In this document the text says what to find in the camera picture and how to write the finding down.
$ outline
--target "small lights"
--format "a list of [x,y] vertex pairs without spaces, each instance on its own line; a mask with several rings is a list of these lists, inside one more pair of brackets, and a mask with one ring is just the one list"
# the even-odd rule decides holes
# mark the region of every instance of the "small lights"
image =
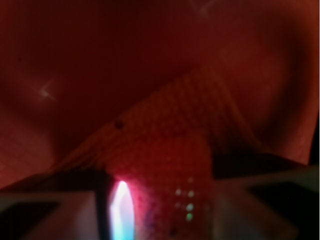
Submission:
[[189,198],[193,198],[195,196],[195,192],[193,191],[193,190],[190,190],[189,192],[188,192],[188,197]]
[[180,188],[178,188],[176,191],[175,191],[175,195],[177,195],[177,196],[180,196],[181,195],[181,189]]
[[185,216],[185,220],[187,222],[191,222],[192,219],[194,218],[194,215],[192,213],[188,213],[186,216]]
[[185,208],[188,212],[191,212],[194,209],[194,205],[192,203],[189,203],[186,208]]

